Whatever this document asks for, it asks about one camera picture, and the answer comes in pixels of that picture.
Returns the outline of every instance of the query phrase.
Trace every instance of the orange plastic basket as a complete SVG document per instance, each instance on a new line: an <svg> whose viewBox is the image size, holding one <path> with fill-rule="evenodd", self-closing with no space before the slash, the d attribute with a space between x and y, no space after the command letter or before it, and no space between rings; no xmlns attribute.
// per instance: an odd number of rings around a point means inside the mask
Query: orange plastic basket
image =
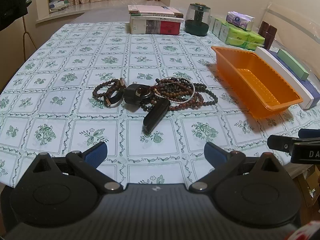
<svg viewBox="0 0 320 240"><path fill-rule="evenodd" d="M256 118L279 113L301 103L298 93L254 52L211 47L217 68Z"/></svg>

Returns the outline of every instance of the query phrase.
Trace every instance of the black jacket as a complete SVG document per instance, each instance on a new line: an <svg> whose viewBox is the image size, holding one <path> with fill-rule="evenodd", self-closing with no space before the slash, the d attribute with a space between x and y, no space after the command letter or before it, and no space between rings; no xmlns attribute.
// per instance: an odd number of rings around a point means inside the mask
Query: black jacket
<svg viewBox="0 0 320 240"><path fill-rule="evenodd" d="M27 13L26 0L0 0L0 31Z"/></svg>

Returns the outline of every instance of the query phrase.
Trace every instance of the metal stand leg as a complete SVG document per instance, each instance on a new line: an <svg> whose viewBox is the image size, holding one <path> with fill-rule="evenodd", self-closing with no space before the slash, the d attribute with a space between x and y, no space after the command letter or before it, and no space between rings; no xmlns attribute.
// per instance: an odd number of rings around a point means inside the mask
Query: metal stand leg
<svg viewBox="0 0 320 240"><path fill-rule="evenodd" d="M24 56L24 62L26 62L26 44L25 44L25 37L24 37L24 35L28 34L30 40L32 41L33 46L35 46L36 50L37 50L38 48L37 48L34 40L32 39L30 33L27 32L26 22L25 22L24 16L22 16L22 20L23 20L23 27L24 27L24 33L23 33L23 56Z"/></svg>

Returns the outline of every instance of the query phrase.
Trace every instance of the floral tablecloth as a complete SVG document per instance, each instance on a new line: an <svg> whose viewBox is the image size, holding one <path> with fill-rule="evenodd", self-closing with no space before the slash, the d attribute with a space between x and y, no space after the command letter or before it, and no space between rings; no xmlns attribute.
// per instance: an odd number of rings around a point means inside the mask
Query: floral tablecloth
<svg viewBox="0 0 320 240"><path fill-rule="evenodd" d="M15 74L0 95L0 182L14 187L39 152L64 156L105 141L108 157L98 169L124 186L190 185L212 169L203 154L206 141L259 156L270 151L271 134L297 137L301 127L319 129L319 106L303 111L295 105L254 119L216 71L210 46L225 45L212 33L130 35L127 28L123 22L66 24ZM168 112L145 135L141 108L123 101L107 108L92 98L93 88L112 78L152 85L167 76L206 84L218 104ZM272 152L289 162L285 153Z"/></svg>

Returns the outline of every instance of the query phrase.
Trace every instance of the round black disc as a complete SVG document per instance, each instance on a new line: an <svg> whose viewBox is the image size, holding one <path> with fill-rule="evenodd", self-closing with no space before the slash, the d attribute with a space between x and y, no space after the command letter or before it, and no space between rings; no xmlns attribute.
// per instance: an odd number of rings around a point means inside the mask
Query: round black disc
<svg viewBox="0 0 320 240"><path fill-rule="evenodd" d="M18 186L10 196L11 207L20 221L37 227L56 227L81 220L95 207L98 194L86 180L45 172L33 176L32 185Z"/></svg>
<svg viewBox="0 0 320 240"><path fill-rule="evenodd" d="M218 185L218 208L232 220L249 227L272 228L289 223L300 208L295 185L263 176L240 175Z"/></svg>

